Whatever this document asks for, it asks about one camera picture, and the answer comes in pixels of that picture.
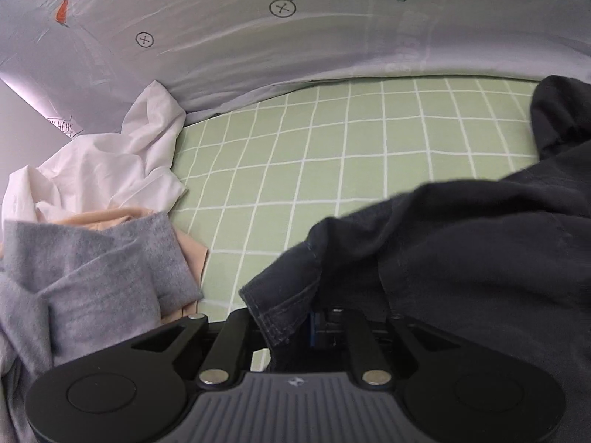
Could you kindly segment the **dark navy garment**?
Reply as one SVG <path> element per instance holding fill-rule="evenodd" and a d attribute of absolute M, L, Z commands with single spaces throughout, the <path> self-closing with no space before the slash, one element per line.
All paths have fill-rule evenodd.
<path fill-rule="evenodd" d="M 557 440 L 589 440 L 590 87 L 547 77 L 530 112 L 536 164 L 325 218 L 242 288 L 280 367 L 312 312 L 403 314 L 546 370 Z"/>

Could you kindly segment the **grey knit garment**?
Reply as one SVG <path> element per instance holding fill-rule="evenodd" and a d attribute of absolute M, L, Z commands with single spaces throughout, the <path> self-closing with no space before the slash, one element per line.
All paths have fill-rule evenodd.
<path fill-rule="evenodd" d="M 161 324 L 141 248 L 93 257 L 42 288 L 10 278 L 1 263 L 1 439 L 31 442 L 25 394 L 50 369 Z"/>

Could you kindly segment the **white garment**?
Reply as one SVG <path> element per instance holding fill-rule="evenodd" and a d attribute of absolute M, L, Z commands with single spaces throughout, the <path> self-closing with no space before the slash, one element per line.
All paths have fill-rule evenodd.
<path fill-rule="evenodd" d="M 168 212 L 186 191 L 172 172 L 185 111 L 155 81 L 137 97 L 121 131 L 81 135 L 37 167 L 9 176 L 1 224 L 54 222 L 92 211 Z"/>

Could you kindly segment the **grey carrot print sheet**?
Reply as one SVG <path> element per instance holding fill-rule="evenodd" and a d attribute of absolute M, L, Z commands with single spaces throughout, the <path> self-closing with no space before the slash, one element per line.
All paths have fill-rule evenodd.
<path fill-rule="evenodd" d="M 312 82 L 590 77 L 590 0 L 1 0 L 1 76 L 115 131 L 161 83 L 197 122 Z"/>

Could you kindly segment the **beige garment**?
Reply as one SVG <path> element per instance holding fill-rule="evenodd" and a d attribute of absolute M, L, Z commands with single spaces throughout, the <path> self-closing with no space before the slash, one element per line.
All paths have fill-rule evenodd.
<path fill-rule="evenodd" d="M 50 223 L 8 221 L 1 263 L 11 279 L 42 288 L 109 250 L 136 243 L 155 290 L 163 324 L 197 310 L 207 248 L 162 212 L 122 208 Z"/>

